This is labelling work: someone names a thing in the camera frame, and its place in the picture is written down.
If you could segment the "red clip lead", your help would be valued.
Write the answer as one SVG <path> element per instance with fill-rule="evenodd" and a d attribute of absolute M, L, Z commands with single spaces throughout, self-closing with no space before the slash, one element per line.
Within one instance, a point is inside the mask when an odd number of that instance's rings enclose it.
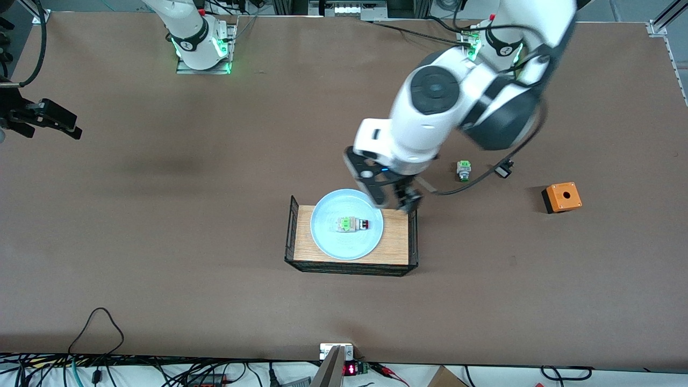
<path fill-rule="evenodd" d="M 396 373 L 393 372 L 393 370 L 391 370 L 391 368 L 385 367 L 384 365 L 381 365 L 381 363 L 369 362 L 368 366 L 371 370 L 373 370 L 373 372 L 376 372 L 383 377 L 398 381 L 398 382 L 402 383 L 405 387 L 411 387 L 408 384 L 408 382 L 406 382 L 406 380 L 403 380 L 403 378 L 396 375 Z"/>

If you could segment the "brown cardboard piece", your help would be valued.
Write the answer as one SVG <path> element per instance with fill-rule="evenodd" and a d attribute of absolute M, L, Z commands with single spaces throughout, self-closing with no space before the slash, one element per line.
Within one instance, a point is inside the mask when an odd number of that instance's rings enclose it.
<path fill-rule="evenodd" d="M 427 387 L 470 387 L 444 365 L 440 365 Z"/>

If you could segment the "red push button switch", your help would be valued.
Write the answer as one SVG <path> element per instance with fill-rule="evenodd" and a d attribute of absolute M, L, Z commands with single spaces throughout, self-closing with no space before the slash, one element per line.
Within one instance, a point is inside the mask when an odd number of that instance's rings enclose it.
<path fill-rule="evenodd" d="M 335 228 L 339 233 L 366 231 L 370 229 L 370 221 L 357 217 L 341 217 L 337 219 Z"/>

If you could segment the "silver metal mounting bracket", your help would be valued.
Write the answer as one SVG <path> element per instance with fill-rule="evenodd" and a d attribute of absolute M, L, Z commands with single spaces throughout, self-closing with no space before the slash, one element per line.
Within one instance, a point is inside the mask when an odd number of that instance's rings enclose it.
<path fill-rule="evenodd" d="M 319 360 L 324 360 L 334 346 L 343 348 L 346 362 L 350 362 L 354 359 L 354 346 L 351 343 L 320 343 Z"/>

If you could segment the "light blue round plate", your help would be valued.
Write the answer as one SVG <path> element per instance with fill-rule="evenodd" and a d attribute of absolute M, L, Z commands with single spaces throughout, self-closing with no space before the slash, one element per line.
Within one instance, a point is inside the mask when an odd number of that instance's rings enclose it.
<path fill-rule="evenodd" d="M 341 217 L 368 219 L 366 231 L 339 233 L 336 221 Z M 385 221 L 365 193 L 340 189 L 323 196 L 313 209 L 310 230 L 317 247 L 336 260 L 358 260 L 372 252 L 382 239 Z"/>

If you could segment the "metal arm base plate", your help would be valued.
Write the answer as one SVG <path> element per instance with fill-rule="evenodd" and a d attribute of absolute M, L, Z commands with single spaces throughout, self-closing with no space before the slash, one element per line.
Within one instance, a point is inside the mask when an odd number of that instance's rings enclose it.
<path fill-rule="evenodd" d="M 518 33 L 497 33 L 490 29 L 464 31 L 456 34 L 464 42 L 464 53 L 474 63 L 488 63 L 502 73 L 511 73 L 518 63 L 523 41 L 516 41 Z"/>
<path fill-rule="evenodd" d="M 204 17 L 205 34 L 191 39 L 170 37 L 178 56 L 179 74 L 230 74 L 237 26 L 225 20 Z"/>

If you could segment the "orange button enclosure box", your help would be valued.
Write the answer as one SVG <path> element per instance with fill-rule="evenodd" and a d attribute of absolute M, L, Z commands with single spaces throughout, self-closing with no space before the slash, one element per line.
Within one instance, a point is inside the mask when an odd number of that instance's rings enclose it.
<path fill-rule="evenodd" d="M 541 191 L 544 206 L 548 214 L 569 212 L 582 207 L 575 183 L 557 183 Z"/>

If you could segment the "silver control box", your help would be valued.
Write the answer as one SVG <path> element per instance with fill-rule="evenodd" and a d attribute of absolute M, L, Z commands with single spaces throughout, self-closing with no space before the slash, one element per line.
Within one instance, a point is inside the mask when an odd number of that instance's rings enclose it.
<path fill-rule="evenodd" d="M 389 14 L 386 0 L 308 0 L 307 15 L 377 20 Z"/>

